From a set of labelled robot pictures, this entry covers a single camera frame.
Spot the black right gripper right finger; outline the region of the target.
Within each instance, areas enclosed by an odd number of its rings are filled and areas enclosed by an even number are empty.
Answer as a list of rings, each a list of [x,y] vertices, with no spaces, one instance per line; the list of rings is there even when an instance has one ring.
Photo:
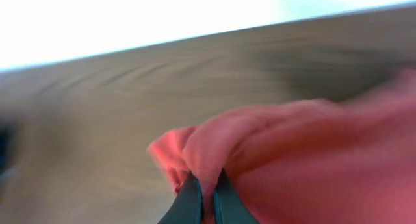
[[[218,178],[213,198],[216,224],[259,223],[241,201],[224,169]]]

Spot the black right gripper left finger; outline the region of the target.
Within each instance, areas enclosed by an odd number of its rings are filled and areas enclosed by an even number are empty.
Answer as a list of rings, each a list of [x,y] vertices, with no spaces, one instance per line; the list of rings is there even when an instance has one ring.
[[[158,224],[201,224],[202,190],[197,178],[189,173],[171,207]]]

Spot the orange t-shirt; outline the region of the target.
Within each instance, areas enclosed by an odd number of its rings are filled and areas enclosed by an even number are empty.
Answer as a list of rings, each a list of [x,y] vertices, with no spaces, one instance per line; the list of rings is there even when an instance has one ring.
[[[231,110],[149,151],[174,191],[197,178],[204,223],[215,222],[221,172],[260,223],[414,223],[415,70],[345,104]]]

